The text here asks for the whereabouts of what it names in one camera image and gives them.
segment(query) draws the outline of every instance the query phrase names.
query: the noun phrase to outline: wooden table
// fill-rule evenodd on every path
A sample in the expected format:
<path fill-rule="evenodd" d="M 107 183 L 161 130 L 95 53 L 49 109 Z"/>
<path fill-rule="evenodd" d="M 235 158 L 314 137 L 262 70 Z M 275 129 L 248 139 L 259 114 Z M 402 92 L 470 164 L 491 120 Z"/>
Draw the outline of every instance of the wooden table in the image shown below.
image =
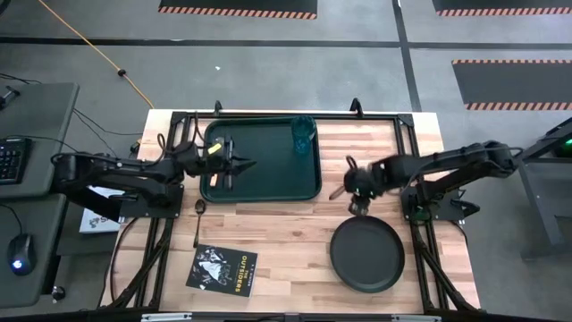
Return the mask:
<path fill-rule="evenodd" d="M 151 110 L 139 158 L 155 159 L 161 150 L 157 133 L 165 136 L 172 110 Z M 413 114 L 421 155 L 443 150 L 437 116 Z M 199 121 L 203 131 L 212 120 Z M 393 124 L 386 121 L 317 121 L 323 187 L 306 202 L 209 204 L 200 226 L 200 242 L 258 253 L 250 298 L 200 291 L 185 286 L 195 255 L 197 227 L 194 204 L 201 198 L 198 178 L 185 179 L 181 216 L 175 221 L 164 277 L 161 311 L 298 312 L 298 313 L 421 313 L 416 264 L 408 223 L 398 197 L 386 194 L 372 202 L 370 215 L 390 224 L 403 241 L 406 261 L 401 279 L 385 292 L 366 294 L 343 284 L 329 258 L 336 227 L 349 218 L 349 195 L 329 201 L 348 169 L 347 154 L 359 165 L 397 153 Z M 457 227 L 435 222 L 442 267 L 469 303 L 479 307 L 467 246 Z M 149 220 L 139 220 L 128 232 L 117 256 L 116 292 L 135 275 L 143 259 Z M 435 281 L 427 267 L 433 303 Z M 146 303 L 153 283 L 147 286 Z M 110 301 L 105 293 L 102 304 Z"/>

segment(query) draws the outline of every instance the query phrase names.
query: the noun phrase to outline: book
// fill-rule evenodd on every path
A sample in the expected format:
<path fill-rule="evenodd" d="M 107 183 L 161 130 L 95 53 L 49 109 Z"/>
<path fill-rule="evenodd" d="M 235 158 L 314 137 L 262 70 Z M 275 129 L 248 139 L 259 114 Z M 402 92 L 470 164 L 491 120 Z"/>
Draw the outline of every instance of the book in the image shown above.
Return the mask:
<path fill-rule="evenodd" d="M 256 253 L 199 244 L 187 286 L 249 297 L 257 270 Z"/>
<path fill-rule="evenodd" d="M 117 191 L 113 189 L 107 189 L 102 187 L 92 187 L 89 188 L 100 194 L 106 198 L 113 195 L 122 195 L 125 193 L 124 191 Z M 121 225 L 119 223 L 115 223 L 115 221 L 102 217 L 95 212 L 84 209 L 83 216 L 81 217 L 81 224 L 80 224 L 80 233 L 112 233 L 112 232 L 119 232 L 119 227 Z"/>

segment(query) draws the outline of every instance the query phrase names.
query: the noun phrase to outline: green tray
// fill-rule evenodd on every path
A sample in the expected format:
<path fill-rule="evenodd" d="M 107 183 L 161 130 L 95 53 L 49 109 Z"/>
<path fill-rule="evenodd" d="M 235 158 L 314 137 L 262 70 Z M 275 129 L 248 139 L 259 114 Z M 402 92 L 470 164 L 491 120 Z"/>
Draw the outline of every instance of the green tray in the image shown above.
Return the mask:
<path fill-rule="evenodd" d="M 293 117 L 214 121 L 205 131 L 207 142 L 230 135 L 239 157 L 257 163 L 233 178 L 232 191 L 210 187 L 210 175 L 200 179 L 200 193 L 210 202 L 300 201 L 322 189 L 318 133 L 306 155 L 294 151 Z"/>

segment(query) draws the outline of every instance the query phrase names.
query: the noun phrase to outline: orange cable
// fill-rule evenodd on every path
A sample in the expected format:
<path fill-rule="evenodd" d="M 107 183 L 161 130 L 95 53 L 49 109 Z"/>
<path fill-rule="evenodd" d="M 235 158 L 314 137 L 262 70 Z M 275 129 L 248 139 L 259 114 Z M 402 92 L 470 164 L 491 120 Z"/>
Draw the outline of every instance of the orange cable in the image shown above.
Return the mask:
<path fill-rule="evenodd" d="M 70 26 L 69 23 L 67 23 L 62 17 L 60 17 L 59 14 L 57 14 L 54 10 L 52 10 L 52 8 L 50 8 L 44 1 L 42 0 L 38 0 L 49 12 L 51 12 L 53 14 L 53 16 L 55 18 L 57 18 L 57 20 L 59 20 L 61 23 L 63 23 L 63 25 L 65 25 L 69 30 L 73 31 L 73 33 L 75 33 L 76 35 L 78 35 L 78 37 L 80 37 L 83 41 L 86 42 L 86 44 L 88 44 L 91 48 L 93 48 L 95 51 L 97 51 L 98 54 L 100 54 L 102 57 L 104 57 L 107 62 L 109 62 L 117 72 L 121 71 L 122 69 L 119 68 L 119 66 L 117 66 L 117 64 L 115 64 L 109 57 L 107 57 L 104 53 L 101 52 L 101 50 L 99 50 L 97 47 L 95 47 L 89 40 L 87 40 L 85 37 L 83 37 L 83 35 L 81 35 L 76 29 L 74 29 L 72 26 Z M 149 105 L 149 107 L 151 109 L 155 109 L 155 107 L 153 106 L 153 103 L 151 103 L 151 100 L 149 98 L 147 98 L 147 96 L 145 96 L 145 94 L 143 94 L 143 92 L 135 85 L 135 83 L 133 82 L 133 80 L 131 80 L 126 73 L 124 73 L 122 76 L 124 79 L 127 80 L 127 82 L 133 87 L 133 89 L 135 89 L 135 91 L 143 98 L 145 99 L 145 101 L 147 102 L 147 104 Z"/>

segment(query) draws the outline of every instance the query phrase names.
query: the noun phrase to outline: gray floor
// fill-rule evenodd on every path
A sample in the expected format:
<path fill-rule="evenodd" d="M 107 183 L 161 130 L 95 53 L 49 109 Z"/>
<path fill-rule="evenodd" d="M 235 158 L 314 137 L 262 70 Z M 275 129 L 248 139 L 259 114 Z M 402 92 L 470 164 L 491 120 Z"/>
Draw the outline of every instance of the gray floor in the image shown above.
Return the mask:
<path fill-rule="evenodd" d="M 91 38 L 206 40 L 398 41 L 391 0 L 320 0 L 316 21 L 160 14 L 157 0 L 51 0 L 64 19 Z M 563 43 L 572 15 L 457 17 L 435 15 L 431 0 L 401 0 L 411 42 Z M 0 37 L 71 38 L 35 0 L 13 2 L 0 17 Z M 101 47 L 158 108 L 345 110 L 353 97 L 375 111 L 410 111 L 398 48 L 372 47 Z M 446 148 L 502 140 L 528 146 L 570 112 L 469 112 L 452 59 L 571 59 L 572 51 L 411 50 L 423 111 L 436 112 Z M 114 70 L 84 46 L 0 45 L 0 72 L 43 82 L 75 81 L 77 108 L 113 131 L 141 131 L 147 106 Z M 106 135 L 123 157 L 134 138 Z M 73 119 L 66 141 L 104 151 Z M 484 309 L 525 317 L 572 320 L 570 258 L 523 262 L 520 252 L 543 241 L 517 175 L 467 186 L 482 206 L 468 218 L 469 251 Z M 65 258 L 58 283 L 70 296 L 57 304 L 1 310 L 0 316 L 94 308 L 109 255 Z"/>

